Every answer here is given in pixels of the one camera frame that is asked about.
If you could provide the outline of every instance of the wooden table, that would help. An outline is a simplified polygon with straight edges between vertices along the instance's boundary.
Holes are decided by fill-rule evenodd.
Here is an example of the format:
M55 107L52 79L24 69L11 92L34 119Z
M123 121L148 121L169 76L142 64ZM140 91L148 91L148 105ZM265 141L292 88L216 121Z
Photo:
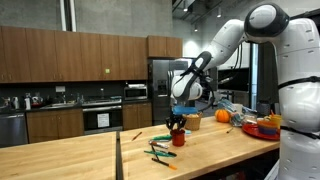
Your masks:
M0 179L116 179L116 133L0 149Z
M229 123L218 123L214 117L203 118L200 129L186 135L184 146L166 143L177 157L160 159L176 166L177 170L152 161L154 155L143 152L151 150L148 141L152 137L169 134L165 125L121 132L123 178L190 179L279 148L279 141L257 139L240 128L226 133L230 128ZM131 141L139 132L142 134Z

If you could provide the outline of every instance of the stainless steel refrigerator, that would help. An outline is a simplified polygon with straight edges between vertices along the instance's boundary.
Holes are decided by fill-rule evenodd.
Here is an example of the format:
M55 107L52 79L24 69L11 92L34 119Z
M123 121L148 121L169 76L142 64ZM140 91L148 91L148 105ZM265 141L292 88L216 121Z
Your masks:
M166 60L149 59L148 91L152 99L153 125L165 123L171 113L171 80L174 71L184 72L188 69L191 59ZM194 101L189 101L186 106L194 107Z

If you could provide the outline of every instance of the orange pumpkin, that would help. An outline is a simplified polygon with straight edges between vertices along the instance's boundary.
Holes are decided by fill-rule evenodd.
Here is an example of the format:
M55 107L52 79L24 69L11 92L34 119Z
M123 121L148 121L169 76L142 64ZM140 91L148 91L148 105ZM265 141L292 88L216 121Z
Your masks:
M230 121L230 114L225 109L218 109L214 113L214 116L216 117L218 122L228 123Z

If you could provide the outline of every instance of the microwave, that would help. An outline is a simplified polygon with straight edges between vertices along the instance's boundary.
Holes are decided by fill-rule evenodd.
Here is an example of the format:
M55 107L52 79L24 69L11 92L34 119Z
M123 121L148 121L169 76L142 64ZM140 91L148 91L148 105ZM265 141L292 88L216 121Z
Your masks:
M140 100L148 98L147 86L125 87L124 100Z

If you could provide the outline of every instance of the oven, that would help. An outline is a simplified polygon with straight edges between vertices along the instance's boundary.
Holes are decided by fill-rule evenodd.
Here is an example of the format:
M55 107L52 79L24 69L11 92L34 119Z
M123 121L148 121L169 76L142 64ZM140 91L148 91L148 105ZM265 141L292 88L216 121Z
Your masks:
M87 103L82 111L85 135L123 130L121 104Z

